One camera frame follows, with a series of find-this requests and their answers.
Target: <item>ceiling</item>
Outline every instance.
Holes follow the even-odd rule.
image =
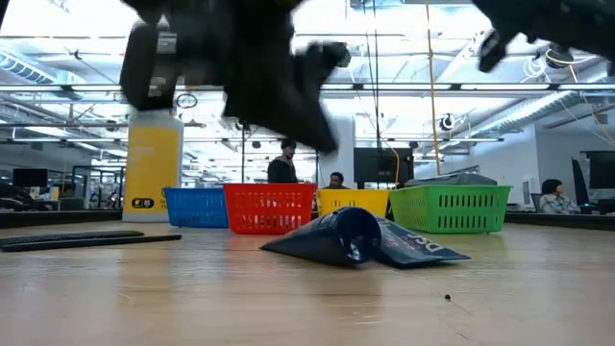
[[[509,46],[509,57],[495,71],[489,74],[479,72],[477,51],[491,25],[484,15],[464,1],[430,7],[430,37],[423,3],[402,5],[399,0],[379,0],[376,3],[375,10],[371,7],[355,10],[348,6],[347,0],[306,1],[294,13],[296,36],[293,47],[300,49],[315,40],[346,42],[353,55],[351,63],[347,68],[338,68],[328,81],[330,84],[429,83],[430,44],[433,77],[437,83],[543,83],[571,77],[568,69],[551,69],[545,65],[544,59],[534,59],[535,52],[544,50],[547,42],[527,44],[524,37],[518,37]],[[116,85],[127,37],[136,21],[135,12],[119,0],[12,0],[0,31],[0,58],[23,62],[51,84]],[[582,52],[575,52],[575,56],[575,69],[579,73],[601,60]],[[14,69],[10,70],[0,62],[1,84],[31,84],[32,76],[29,75],[31,80],[28,81],[23,74],[15,73]],[[35,111],[45,110],[46,116],[37,117],[41,121],[102,124],[113,120],[122,123],[131,112],[121,102],[118,90],[83,92],[80,100],[72,101],[51,93],[12,92],[4,95],[11,97],[9,101],[5,98],[5,102],[16,100]],[[241,135],[232,121],[220,119],[224,107],[222,93],[195,92],[194,95],[198,99],[197,106],[179,110],[179,113],[184,122],[198,122],[204,126],[186,128],[185,137],[208,138],[208,141],[185,145],[186,152],[191,155],[185,161],[190,164],[186,171],[194,176],[203,176],[203,171],[207,171],[213,179],[240,180],[241,143],[221,143],[222,138],[240,138]],[[422,95],[383,92],[378,102],[379,112],[383,114],[379,121],[382,134],[389,138],[429,137],[434,117],[453,114],[462,120],[455,130],[462,131],[488,121],[506,106],[530,97],[528,94],[494,97],[487,93],[464,97],[441,95],[435,98],[432,106],[428,92]],[[357,137],[376,137],[373,125],[376,105],[371,95],[357,93],[342,97],[341,94],[325,93],[323,103],[333,118],[341,113],[354,116]],[[20,108],[24,115],[36,113],[26,106]],[[8,116],[2,119],[9,123],[19,122]],[[280,152],[280,148],[273,140],[275,134],[263,129],[253,130],[251,136],[262,145],[259,149],[247,146],[251,161],[246,176],[257,180],[265,176],[266,163]],[[72,136],[126,137],[123,128],[112,132],[104,128],[65,131]],[[41,135],[26,130],[20,133],[24,136]],[[90,148],[83,149],[97,156],[99,149],[121,150],[123,145],[121,141],[120,144],[90,142]],[[361,145],[375,143],[364,141]],[[308,148],[301,148],[299,152],[298,172],[302,178],[312,179],[315,174],[314,153]]]

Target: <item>yellow plastic basket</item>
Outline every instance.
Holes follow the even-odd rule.
[[[389,192],[389,190],[366,189],[319,189],[318,214],[326,215],[344,207],[358,207],[385,217]]]

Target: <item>wooden table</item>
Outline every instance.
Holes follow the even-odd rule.
[[[399,271],[258,250],[268,237],[116,222],[2,230],[182,233],[0,254],[2,346],[613,345],[615,233],[506,225],[431,239],[472,256]],[[452,301],[443,296],[450,294]]]

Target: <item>person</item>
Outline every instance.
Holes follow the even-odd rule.
[[[269,162],[267,183],[299,183],[292,158],[295,156],[297,143],[285,138],[282,141],[282,154]]]
[[[563,183],[557,179],[548,179],[542,184],[540,210],[549,214],[580,213],[580,208],[564,195]]]
[[[339,172],[333,172],[331,174],[331,176],[329,177],[329,186],[325,187],[325,188],[334,188],[334,189],[342,189],[342,188],[348,188],[346,186],[344,186],[344,175],[339,173]]]

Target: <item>white ceiling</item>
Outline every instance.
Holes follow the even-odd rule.
[[[308,0],[294,14],[296,37],[293,46],[305,47],[315,40],[342,40],[348,43],[353,58],[348,68],[337,69],[331,83],[372,83],[379,76],[380,83],[428,83],[431,71],[428,60],[429,41],[427,16],[424,5],[405,5],[386,10],[348,9],[346,0]],[[117,83],[123,62],[127,36],[137,16],[119,0],[12,0],[2,30],[0,51],[6,52],[33,68],[50,76],[61,76],[68,71],[83,84]],[[431,46],[434,56],[433,74],[438,83],[531,83],[541,81],[545,74],[554,81],[570,77],[567,69],[552,70],[532,62],[534,52],[546,42],[527,44],[518,37],[508,49],[506,59],[492,73],[477,70],[477,50],[483,33],[490,29],[489,20],[471,5],[431,6]],[[366,34],[378,33],[378,41]],[[73,54],[79,51],[83,61]],[[374,59],[378,51],[378,63]],[[578,59],[586,55],[577,54]],[[576,64],[578,70],[596,63],[596,59]],[[0,73],[7,83],[26,83],[9,73]],[[31,101],[33,95],[13,95]],[[224,107],[215,93],[198,95],[196,108],[183,111],[184,121],[203,122],[206,128],[186,128],[186,137],[238,137],[234,126],[220,121]],[[433,111],[436,117],[451,113],[465,121],[460,127],[482,120],[495,110],[515,101],[507,98],[437,97],[434,110],[429,97],[388,97],[379,101],[383,134],[388,137],[430,136]],[[351,111],[357,115],[358,137],[375,137],[375,105],[371,97],[344,100],[326,100],[330,113]],[[70,105],[66,100],[38,103],[37,106],[67,116]],[[120,104],[73,104],[83,121],[123,121],[130,112]],[[106,136],[122,137],[124,131]],[[253,136],[271,136],[263,130]],[[203,167],[216,171],[216,175],[236,179],[240,155],[220,143],[188,143],[186,148],[197,156]],[[254,154],[251,177],[263,177],[263,166],[273,154],[280,151],[277,143],[263,141],[260,154]],[[216,167],[210,160],[216,159]],[[305,178],[314,173],[312,154],[306,154],[305,166],[298,160],[299,172]]]

